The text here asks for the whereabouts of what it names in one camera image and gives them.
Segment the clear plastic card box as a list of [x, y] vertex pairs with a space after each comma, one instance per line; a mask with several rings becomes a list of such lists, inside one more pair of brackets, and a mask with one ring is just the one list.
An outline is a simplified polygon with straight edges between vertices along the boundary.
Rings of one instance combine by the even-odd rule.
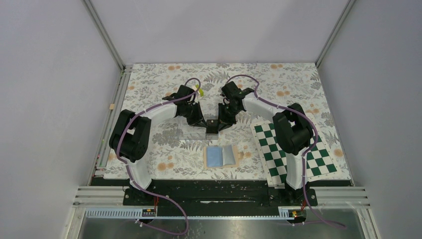
[[176, 139], [179, 140], [218, 140], [219, 134], [206, 133], [206, 128], [189, 126], [186, 118], [177, 117]]

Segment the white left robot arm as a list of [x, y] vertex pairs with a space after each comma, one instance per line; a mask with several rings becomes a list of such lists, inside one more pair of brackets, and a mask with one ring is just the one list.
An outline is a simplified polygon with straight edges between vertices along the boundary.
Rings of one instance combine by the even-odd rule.
[[152, 178], [145, 164], [151, 129], [175, 117], [185, 117], [189, 126], [206, 127], [200, 103], [195, 102], [197, 93], [198, 89], [181, 85], [176, 93], [164, 97], [162, 103], [139, 113], [120, 112], [108, 144], [117, 159], [124, 163], [130, 184], [137, 189], [135, 198], [141, 204], [147, 205], [154, 200], [153, 189], [149, 188]]

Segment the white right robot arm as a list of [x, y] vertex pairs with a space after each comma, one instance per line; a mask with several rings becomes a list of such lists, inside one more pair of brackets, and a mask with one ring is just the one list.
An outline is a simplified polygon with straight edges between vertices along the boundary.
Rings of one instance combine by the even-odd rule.
[[278, 106], [255, 95], [251, 88], [240, 89], [234, 82], [221, 89], [224, 103], [218, 104], [217, 130], [222, 131], [236, 124], [241, 112], [252, 112], [272, 122], [276, 143], [287, 157], [285, 197], [288, 203], [298, 205], [307, 198], [308, 180], [304, 157], [312, 147], [311, 138], [316, 135], [313, 123], [306, 117], [301, 105]]

